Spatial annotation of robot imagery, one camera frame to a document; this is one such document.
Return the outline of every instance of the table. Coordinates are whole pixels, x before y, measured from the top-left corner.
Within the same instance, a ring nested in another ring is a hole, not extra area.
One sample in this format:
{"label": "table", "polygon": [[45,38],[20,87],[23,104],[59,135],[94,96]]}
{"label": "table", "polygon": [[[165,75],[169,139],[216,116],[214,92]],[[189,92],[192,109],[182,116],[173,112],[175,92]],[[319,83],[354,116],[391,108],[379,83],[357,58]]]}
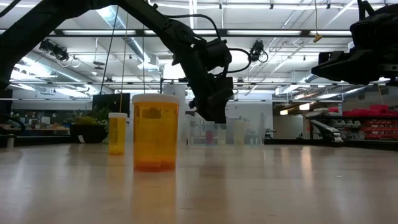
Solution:
{"label": "table", "polygon": [[396,223],[398,154],[315,146],[181,147],[133,172],[99,144],[0,151],[1,223]]}

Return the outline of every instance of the ceiling pipe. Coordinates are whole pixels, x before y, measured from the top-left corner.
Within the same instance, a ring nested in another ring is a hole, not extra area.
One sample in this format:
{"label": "ceiling pipe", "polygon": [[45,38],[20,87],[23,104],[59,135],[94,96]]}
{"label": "ceiling pipe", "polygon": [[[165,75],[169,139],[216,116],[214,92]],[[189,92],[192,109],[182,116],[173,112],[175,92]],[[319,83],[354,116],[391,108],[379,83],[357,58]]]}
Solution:
{"label": "ceiling pipe", "polygon": [[[323,29],[326,29],[332,22],[334,22],[337,18],[339,18],[347,9],[349,9],[349,7],[351,7],[354,3],[356,2],[356,0],[351,0],[349,3],[345,4],[341,10],[335,15],[333,16],[333,18],[331,18],[327,24],[325,24],[323,26]],[[276,67],[272,73],[278,71],[278,69],[280,69],[282,67],[282,65],[284,65],[290,58],[292,58],[295,54],[297,54],[297,52],[299,52],[300,50],[302,50],[309,42],[311,41],[311,39],[305,41],[302,45],[300,45],[299,47],[297,47],[284,61],[282,61],[280,63],[280,65],[278,65],[278,67]],[[310,75],[307,80],[313,81],[315,79],[317,79],[318,76],[316,75]]]}
{"label": "ceiling pipe", "polygon": [[[156,1],[151,1],[151,5],[157,4],[159,7],[170,7],[170,8],[176,8],[176,9],[189,9],[189,6],[185,2],[178,3],[176,1],[164,1],[164,0],[156,0]],[[298,6],[297,4],[291,4],[291,3],[278,3],[278,4],[273,4],[273,10],[275,9],[285,9],[285,10],[298,10],[298,11],[307,11],[307,10],[314,10],[315,6]],[[258,9],[258,10],[263,10],[263,9],[270,9],[272,4],[269,3],[256,3],[256,2],[250,2],[250,3],[245,3],[245,2],[237,2],[237,3],[228,3],[223,5],[224,8],[226,9]],[[384,4],[372,4],[372,7],[374,9],[379,9],[383,7]],[[198,3],[198,10],[206,10],[206,9],[218,9],[220,7],[220,4],[218,2],[199,2]],[[317,4],[317,7],[319,9],[326,9],[328,7],[328,4]],[[330,4],[331,9],[342,9],[343,6],[341,4]],[[358,10],[358,7],[349,7],[349,9],[352,10]]]}
{"label": "ceiling pipe", "polygon": [[[299,2],[299,4],[298,4],[298,6],[301,6],[303,4],[303,0],[300,0],[300,2]],[[285,27],[286,27],[286,25],[289,23],[289,21],[292,19],[292,17],[293,17],[293,15],[296,13],[296,10],[294,10],[291,14],[290,14],[290,16],[286,19],[286,21],[284,22],[284,24],[282,25],[282,29],[285,29]],[[266,51],[270,46],[271,46],[271,44],[274,42],[276,40],[276,37],[274,37],[270,42],[269,42],[269,44],[267,45],[267,47],[264,49],[264,51]],[[275,52],[274,53],[274,55],[271,57],[271,58],[269,58],[268,59],[268,61],[266,62],[266,63],[264,63],[264,65],[267,65],[268,63],[269,63],[269,61],[271,61],[275,56],[277,55],[277,52]],[[250,69],[250,71],[248,72],[248,74],[246,75],[246,76],[248,76],[249,77],[249,82],[250,82],[250,73],[251,73],[251,71],[254,69],[254,67],[252,67],[251,69]]]}
{"label": "ceiling pipe", "polygon": [[[113,24],[115,24],[115,29],[127,29],[126,25],[124,24],[124,21],[119,17],[119,15],[116,15],[116,11],[114,10],[114,6],[108,6],[104,7],[102,9],[97,10],[98,14],[104,19],[104,21],[107,23],[107,25],[110,26],[110,28],[114,28]],[[150,62],[150,56],[144,50],[142,47],[138,44],[138,42],[132,38],[132,37],[122,37],[122,40],[127,43],[127,45],[130,47],[130,49],[135,53],[137,56],[138,60],[141,63],[149,63]]]}
{"label": "ceiling pipe", "polygon": [[[61,65],[59,65],[45,57],[38,55],[37,53],[29,52],[25,57],[35,61],[36,63],[41,64],[41,66],[46,68],[50,73],[59,75],[58,78],[56,78],[56,79],[60,79],[60,78],[69,79],[69,80],[73,80],[74,82],[93,82],[93,80],[91,80],[83,75],[80,75],[79,73],[76,73],[76,72],[70,70],[69,68],[64,68]],[[95,86],[88,85],[88,84],[85,84],[85,86],[87,86],[88,88],[91,88],[93,90],[97,90],[99,92],[99,88],[97,88]],[[103,90],[107,94],[113,93],[113,90],[111,90],[110,88],[108,88],[106,86],[104,86]]]}

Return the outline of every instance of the duct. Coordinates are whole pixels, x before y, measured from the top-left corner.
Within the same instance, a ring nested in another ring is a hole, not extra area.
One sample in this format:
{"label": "duct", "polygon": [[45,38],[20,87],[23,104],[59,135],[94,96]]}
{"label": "duct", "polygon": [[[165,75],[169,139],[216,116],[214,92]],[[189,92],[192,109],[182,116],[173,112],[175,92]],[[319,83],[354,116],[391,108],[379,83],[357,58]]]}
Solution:
{"label": "duct", "polygon": [[[25,60],[28,61],[33,61],[36,63],[41,65],[42,68],[44,68],[44,71],[47,71],[48,73],[50,73],[52,76],[55,75],[55,77],[49,77],[49,81],[51,82],[92,82],[91,79],[86,78],[83,75],[80,75],[68,68],[63,68],[62,66],[60,66],[59,64],[45,58],[45,57],[41,57],[40,55],[38,55],[37,53],[34,52],[29,52],[25,57]],[[89,85],[89,84],[84,84],[85,87],[90,88],[90,92],[92,93],[92,95],[94,94],[98,94],[100,92],[100,88],[95,87],[93,85]],[[104,87],[103,88],[104,93],[106,94],[113,94],[114,91],[109,89],[108,87]]]}
{"label": "duct", "polygon": [[[354,3],[356,2],[356,0],[351,0],[349,3],[345,4],[344,6],[341,7],[341,10],[335,15],[333,16],[333,18],[331,18],[324,26],[323,29],[326,29],[332,22],[334,22],[337,18],[339,18],[346,10],[348,10]],[[283,62],[280,63],[280,66],[278,66],[277,68],[275,68],[272,73],[276,72],[283,64],[285,64],[291,57],[293,57],[297,52],[299,52],[301,49],[303,49],[311,40],[307,40],[305,41],[302,45],[300,45],[299,47],[297,47],[289,56],[287,59],[285,59]],[[317,79],[318,76],[316,75],[312,75],[308,78],[307,83]]]}
{"label": "duct", "polygon": [[[109,25],[112,29],[115,24],[115,29],[127,29],[124,21],[116,15],[116,10],[113,6],[108,6],[102,9],[97,10],[98,14],[104,19],[104,21]],[[145,70],[154,71],[154,65],[156,66],[156,70],[159,70],[159,59],[155,55],[152,57],[155,59],[151,59],[149,54],[144,52],[142,47],[138,44],[138,42],[132,37],[122,37],[122,40],[130,47],[130,49],[135,53],[138,60],[142,63],[141,66]]]}
{"label": "duct", "polygon": [[315,90],[313,92],[307,93],[305,96],[300,97],[300,100],[304,100],[306,98],[317,98],[319,96],[322,96],[324,94],[339,94],[339,95],[343,95],[344,98],[347,96],[350,96],[354,93],[357,93],[358,91],[364,90],[366,89],[368,86],[337,86],[335,88],[329,89],[327,91],[323,91],[323,90]]}

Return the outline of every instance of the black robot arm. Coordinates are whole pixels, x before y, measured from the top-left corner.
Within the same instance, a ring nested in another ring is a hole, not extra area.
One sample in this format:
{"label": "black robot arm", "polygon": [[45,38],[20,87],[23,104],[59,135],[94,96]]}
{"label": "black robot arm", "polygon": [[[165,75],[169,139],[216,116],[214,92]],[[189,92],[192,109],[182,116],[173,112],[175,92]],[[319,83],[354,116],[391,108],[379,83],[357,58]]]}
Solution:
{"label": "black robot arm", "polygon": [[195,99],[190,104],[208,121],[225,123],[225,105],[233,95],[233,80],[208,71],[228,67],[232,56],[226,41],[207,42],[185,24],[170,19],[144,0],[43,0],[0,35],[0,88],[8,86],[14,65],[63,21],[89,10],[118,5],[153,30],[174,53]]}
{"label": "black robot arm", "polygon": [[398,86],[398,4],[374,11],[370,3],[358,0],[358,6],[359,21],[350,27],[354,47],[349,53],[320,53],[312,73],[360,85],[386,77],[391,79],[387,85]]}

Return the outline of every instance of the ceiling beam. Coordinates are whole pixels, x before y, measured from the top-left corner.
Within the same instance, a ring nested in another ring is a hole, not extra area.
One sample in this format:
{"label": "ceiling beam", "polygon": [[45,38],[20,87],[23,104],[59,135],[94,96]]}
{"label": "ceiling beam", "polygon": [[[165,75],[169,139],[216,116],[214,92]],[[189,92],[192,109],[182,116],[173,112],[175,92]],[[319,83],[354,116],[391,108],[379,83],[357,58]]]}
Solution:
{"label": "ceiling beam", "polygon": [[[315,29],[218,29],[222,37],[314,37]],[[112,35],[110,29],[56,29],[48,37],[125,37],[126,30]],[[217,37],[213,29],[194,29],[202,37]],[[349,30],[318,30],[323,38],[350,38]],[[127,37],[157,37],[151,30],[128,29]]]}
{"label": "ceiling beam", "polygon": [[[25,84],[25,85],[82,85],[82,84],[90,84],[90,85],[101,85],[102,82],[10,82],[10,84]],[[104,82],[104,85],[121,85],[122,82]],[[123,82],[124,85],[143,85],[144,82]],[[160,82],[145,82],[146,85],[160,85]],[[171,85],[188,85],[187,82],[174,82],[170,83]],[[352,84],[349,83],[301,83],[301,82],[234,82],[234,85],[259,85],[259,86],[269,86],[269,85],[301,85],[301,86],[350,86]]]}

